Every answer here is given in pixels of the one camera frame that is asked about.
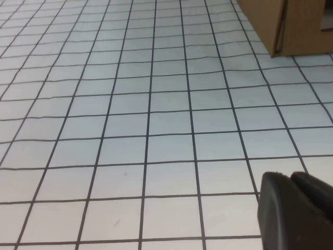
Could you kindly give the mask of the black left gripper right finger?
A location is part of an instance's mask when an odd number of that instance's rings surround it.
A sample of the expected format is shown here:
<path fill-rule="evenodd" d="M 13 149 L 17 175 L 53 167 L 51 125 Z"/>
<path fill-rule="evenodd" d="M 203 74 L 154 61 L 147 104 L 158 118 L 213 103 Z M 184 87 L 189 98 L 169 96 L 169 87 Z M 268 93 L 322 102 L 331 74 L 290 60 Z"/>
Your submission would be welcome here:
<path fill-rule="evenodd" d="M 332 186 L 305 172 L 294 172 L 291 180 L 332 221 Z"/>

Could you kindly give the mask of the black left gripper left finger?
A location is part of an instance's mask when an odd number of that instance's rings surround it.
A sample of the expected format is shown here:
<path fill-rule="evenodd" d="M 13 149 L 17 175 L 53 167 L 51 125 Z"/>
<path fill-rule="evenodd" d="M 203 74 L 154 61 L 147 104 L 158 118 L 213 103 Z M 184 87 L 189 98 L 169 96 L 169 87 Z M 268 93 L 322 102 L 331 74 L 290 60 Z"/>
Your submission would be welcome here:
<path fill-rule="evenodd" d="M 263 174 L 258 223 L 263 249 L 332 249 L 332 221 L 291 176 Z"/>

